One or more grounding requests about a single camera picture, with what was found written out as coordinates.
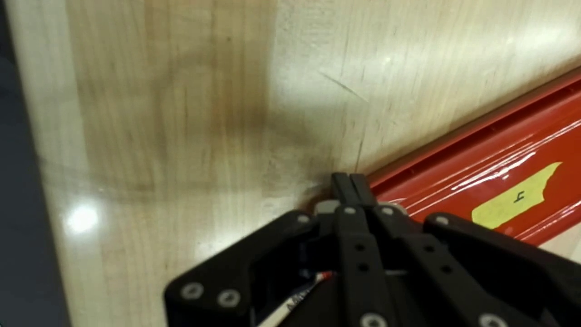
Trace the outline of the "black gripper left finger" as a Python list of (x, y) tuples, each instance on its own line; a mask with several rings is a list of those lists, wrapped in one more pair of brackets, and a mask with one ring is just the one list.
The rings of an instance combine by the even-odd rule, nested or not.
[(331, 175), (331, 190), (333, 197), (344, 206), (356, 204), (356, 191), (353, 188), (353, 181), (347, 173), (333, 173)]

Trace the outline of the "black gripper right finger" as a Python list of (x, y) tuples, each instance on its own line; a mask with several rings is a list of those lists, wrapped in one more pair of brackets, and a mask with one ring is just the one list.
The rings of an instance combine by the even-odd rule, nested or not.
[(353, 175), (351, 182), (353, 182), (353, 190), (356, 193), (356, 202), (360, 206), (376, 206), (378, 204), (378, 200), (373, 195), (371, 186), (364, 175)]

